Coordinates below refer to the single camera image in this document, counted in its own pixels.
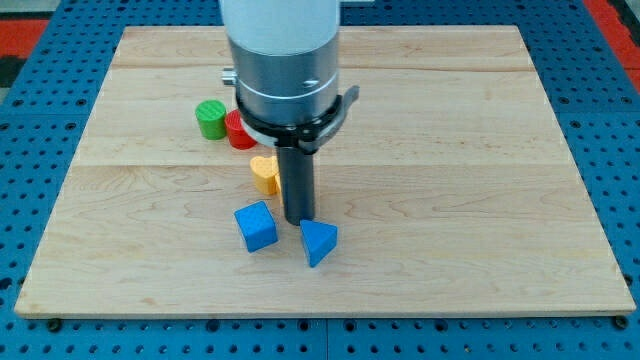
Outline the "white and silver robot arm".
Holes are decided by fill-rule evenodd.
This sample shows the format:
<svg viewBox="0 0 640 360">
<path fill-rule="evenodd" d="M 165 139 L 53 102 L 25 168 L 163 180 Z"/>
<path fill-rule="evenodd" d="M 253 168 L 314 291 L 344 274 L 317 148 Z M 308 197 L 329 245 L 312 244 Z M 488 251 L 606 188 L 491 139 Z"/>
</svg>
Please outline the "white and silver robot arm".
<svg viewBox="0 0 640 360">
<path fill-rule="evenodd" d="M 326 113 L 338 96 L 338 0 L 222 0 L 246 132 L 254 124 L 295 126 Z"/>
</svg>

